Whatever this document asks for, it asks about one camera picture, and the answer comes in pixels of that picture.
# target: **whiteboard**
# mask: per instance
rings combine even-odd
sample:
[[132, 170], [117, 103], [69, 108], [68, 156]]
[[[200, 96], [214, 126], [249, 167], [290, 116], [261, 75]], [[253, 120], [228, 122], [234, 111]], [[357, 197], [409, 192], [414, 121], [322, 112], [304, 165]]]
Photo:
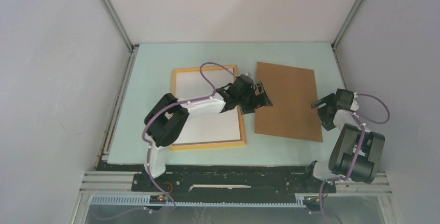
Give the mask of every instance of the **whiteboard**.
[[[216, 88], [233, 83], [234, 80], [230, 73], [221, 68], [204, 71], [203, 74]], [[212, 92], [212, 87], [201, 77], [198, 68], [175, 70], [174, 88], [174, 95], [179, 99], [192, 99]], [[239, 117], [237, 107], [221, 114], [190, 117], [174, 144], [178, 146], [179, 144], [241, 141], [244, 137], [241, 136]]]
[[111, 0], [131, 41], [333, 42], [355, 0]]

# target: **cardboard sheet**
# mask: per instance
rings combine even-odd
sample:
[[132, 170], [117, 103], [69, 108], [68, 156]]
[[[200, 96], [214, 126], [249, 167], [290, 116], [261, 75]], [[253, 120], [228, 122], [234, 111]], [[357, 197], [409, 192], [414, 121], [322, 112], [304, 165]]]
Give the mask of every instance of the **cardboard sheet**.
[[273, 103], [257, 109], [256, 133], [322, 142], [317, 111], [310, 108], [318, 99], [313, 70], [258, 62], [256, 78]]

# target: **floor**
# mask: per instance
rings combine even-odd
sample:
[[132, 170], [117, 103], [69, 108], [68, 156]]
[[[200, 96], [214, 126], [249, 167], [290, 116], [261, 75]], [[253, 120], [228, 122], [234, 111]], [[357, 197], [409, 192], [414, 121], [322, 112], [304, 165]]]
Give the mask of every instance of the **floor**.
[[[142, 164], [147, 146], [141, 139], [143, 119], [171, 91], [174, 68], [197, 67], [203, 62], [236, 64], [240, 73], [255, 74], [256, 63], [313, 69], [318, 98], [343, 83], [329, 43], [200, 43], [141, 44], [136, 56], [115, 136], [110, 164]], [[171, 151], [167, 164], [299, 165], [327, 160], [339, 131], [322, 129], [323, 142], [254, 133], [254, 115], [245, 115], [247, 145], [242, 147]]]

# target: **wall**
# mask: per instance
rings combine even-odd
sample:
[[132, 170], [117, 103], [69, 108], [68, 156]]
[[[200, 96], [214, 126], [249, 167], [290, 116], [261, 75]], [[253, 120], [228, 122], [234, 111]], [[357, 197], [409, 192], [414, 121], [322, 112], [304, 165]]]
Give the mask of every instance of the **wall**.
[[[392, 119], [374, 126], [405, 223], [438, 223], [440, 213], [440, 0], [366, 0], [338, 48], [349, 88], [377, 95]], [[372, 101], [363, 112], [384, 118]]]
[[355, 0], [111, 0], [134, 44], [333, 42]]
[[67, 223], [128, 51], [100, 0], [0, 12], [0, 222]]

